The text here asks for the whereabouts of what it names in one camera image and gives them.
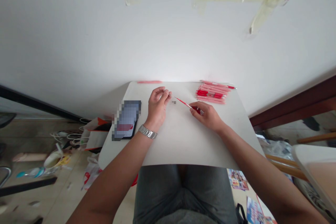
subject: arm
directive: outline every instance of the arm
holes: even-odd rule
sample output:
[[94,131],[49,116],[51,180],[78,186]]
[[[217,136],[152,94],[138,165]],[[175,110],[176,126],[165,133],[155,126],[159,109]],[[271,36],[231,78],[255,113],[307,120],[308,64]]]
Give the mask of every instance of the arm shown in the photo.
[[[147,129],[158,132],[165,120],[166,105],[171,97],[171,92],[165,90],[165,87],[153,90],[148,101],[148,117],[144,123]],[[152,142],[152,139],[137,132],[98,176],[67,223],[112,223]]]
[[203,110],[203,115],[192,109],[190,111],[197,120],[221,137],[278,223],[327,223],[289,179],[227,126],[211,105],[199,101],[190,106]]

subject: plastic bottle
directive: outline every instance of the plastic bottle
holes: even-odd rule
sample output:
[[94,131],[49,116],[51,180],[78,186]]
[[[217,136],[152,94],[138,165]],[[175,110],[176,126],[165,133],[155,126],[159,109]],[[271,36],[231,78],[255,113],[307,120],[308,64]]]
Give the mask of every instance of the plastic bottle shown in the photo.
[[16,177],[29,177],[29,178],[44,177],[55,173],[58,170],[58,168],[59,167],[53,167],[53,168],[36,167],[24,172],[20,172]]

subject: printed picture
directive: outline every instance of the printed picture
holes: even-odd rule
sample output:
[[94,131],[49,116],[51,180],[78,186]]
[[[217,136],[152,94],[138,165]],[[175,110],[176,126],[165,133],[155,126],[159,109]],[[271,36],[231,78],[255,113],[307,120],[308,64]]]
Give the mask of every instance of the printed picture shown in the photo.
[[246,191],[249,189],[247,180],[242,171],[228,169],[230,184],[233,189],[240,189]]

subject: pink pen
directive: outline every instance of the pink pen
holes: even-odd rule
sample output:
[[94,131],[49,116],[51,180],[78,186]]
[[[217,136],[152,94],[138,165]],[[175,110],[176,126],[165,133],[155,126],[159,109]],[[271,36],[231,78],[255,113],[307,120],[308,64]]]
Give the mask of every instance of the pink pen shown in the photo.
[[212,85],[208,85],[208,84],[203,84],[202,86],[206,86],[206,87],[209,87],[209,88],[214,88],[214,89],[217,89],[217,90],[222,90],[222,91],[225,91],[225,92],[232,91],[231,89],[226,88],[226,87],[212,86]]
[[224,99],[220,99],[220,98],[215,98],[215,97],[209,97],[209,96],[196,96],[197,98],[201,98],[201,99],[206,99],[206,100],[215,100],[215,101],[220,101],[220,102],[225,102]]
[[160,80],[143,80],[143,81],[138,81],[137,82],[138,84],[141,84],[141,83],[162,83],[162,81],[160,81]]
[[212,102],[212,103],[218,103],[218,104],[225,104],[224,102],[219,102],[219,101],[215,101],[215,100],[208,100],[208,99],[204,99],[202,96],[198,98],[198,100],[201,100],[201,101],[206,101],[206,102]]
[[217,90],[213,90],[213,89],[208,89],[208,88],[204,88],[204,87],[202,87],[202,86],[200,86],[198,89],[203,90],[203,91],[208,91],[208,92],[219,93],[219,94],[222,94],[222,95],[225,95],[225,96],[229,94],[228,92],[217,91]]
[[221,91],[221,92],[230,92],[231,91],[231,89],[223,90],[223,89],[217,88],[216,86],[210,86],[210,85],[206,85],[206,84],[200,85],[200,87],[207,88],[207,89],[212,89],[212,90],[216,90],[216,91]]
[[227,88],[230,88],[230,89],[236,89],[235,87],[233,86],[227,86],[227,85],[223,85],[223,84],[220,84],[220,83],[217,83],[217,82],[210,82],[210,81],[205,81],[205,80],[201,80],[202,82],[204,82],[205,84],[208,84],[208,85],[214,85],[214,86],[222,86],[222,87],[227,87]]

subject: watch strap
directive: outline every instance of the watch strap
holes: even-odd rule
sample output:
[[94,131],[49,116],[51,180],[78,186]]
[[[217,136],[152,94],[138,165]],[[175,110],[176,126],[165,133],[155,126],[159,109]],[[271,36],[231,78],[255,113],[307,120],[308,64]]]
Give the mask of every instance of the watch strap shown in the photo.
[[147,129],[143,124],[140,126],[139,131],[148,138],[155,139],[158,135],[154,131]]

